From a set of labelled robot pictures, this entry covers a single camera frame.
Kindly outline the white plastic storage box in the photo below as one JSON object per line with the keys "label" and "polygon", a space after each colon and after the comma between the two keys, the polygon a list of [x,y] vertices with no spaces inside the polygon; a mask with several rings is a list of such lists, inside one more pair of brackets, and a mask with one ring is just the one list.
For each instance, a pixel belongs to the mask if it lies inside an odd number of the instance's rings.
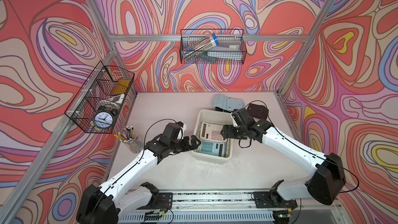
{"label": "white plastic storage box", "polygon": [[223,138],[221,131],[225,125],[232,124],[229,113],[201,110],[194,130],[201,145],[191,151],[194,158],[216,164],[227,163],[232,158],[233,141]]}

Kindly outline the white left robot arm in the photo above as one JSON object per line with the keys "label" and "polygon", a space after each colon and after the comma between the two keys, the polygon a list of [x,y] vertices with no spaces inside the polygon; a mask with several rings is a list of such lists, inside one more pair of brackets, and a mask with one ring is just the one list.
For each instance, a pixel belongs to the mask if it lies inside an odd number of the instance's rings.
{"label": "white left robot arm", "polygon": [[199,148],[201,141],[195,136],[185,136],[185,124],[168,123],[163,133],[144,145],[144,149],[129,165],[99,186],[91,185],[83,192],[76,221],[79,224],[116,224],[129,213],[155,205],[159,190],[146,182],[135,191],[130,188],[147,172],[170,155]]}

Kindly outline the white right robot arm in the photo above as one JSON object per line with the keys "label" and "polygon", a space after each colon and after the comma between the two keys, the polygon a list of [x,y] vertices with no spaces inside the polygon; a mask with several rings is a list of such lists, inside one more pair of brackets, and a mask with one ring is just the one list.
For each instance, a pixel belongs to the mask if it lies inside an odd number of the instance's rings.
{"label": "white right robot arm", "polygon": [[232,125],[224,125],[220,134],[224,139],[255,140],[269,146],[299,165],[307,176],[296,180],[279,180],[276,194],[285,201],[314,199],[331,205],[346,184],[342,159],[316,151],[284,134],[271,121],[255,120],[245,108],[231,114]]}

